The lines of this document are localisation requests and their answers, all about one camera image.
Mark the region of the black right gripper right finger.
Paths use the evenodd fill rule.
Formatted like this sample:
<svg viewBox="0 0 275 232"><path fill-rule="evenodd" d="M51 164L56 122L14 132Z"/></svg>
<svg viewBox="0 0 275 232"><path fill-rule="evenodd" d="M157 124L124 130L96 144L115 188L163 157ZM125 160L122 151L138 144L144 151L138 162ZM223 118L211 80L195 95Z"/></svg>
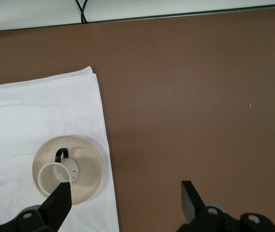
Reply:
<svg viewBox="0 0 275 232"><path fill-rule="evenodd" d="M244 213L235 219L216 206L206 206L191 181L181 182L181 203L186 223L179 232L275 232L266 216Z"/></svg>

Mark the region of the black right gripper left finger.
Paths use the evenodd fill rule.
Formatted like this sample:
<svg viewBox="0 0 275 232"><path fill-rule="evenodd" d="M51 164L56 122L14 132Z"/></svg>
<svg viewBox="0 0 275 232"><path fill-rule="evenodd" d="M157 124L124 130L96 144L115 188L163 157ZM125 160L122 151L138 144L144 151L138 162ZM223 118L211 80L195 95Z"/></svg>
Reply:
<svg viewBox="0 0 275 232"><path fill-rule="evenodd" d="M0 232L57 232L71 208L71 185L60 183L41 205L25 208L0 225Z"/></svg>

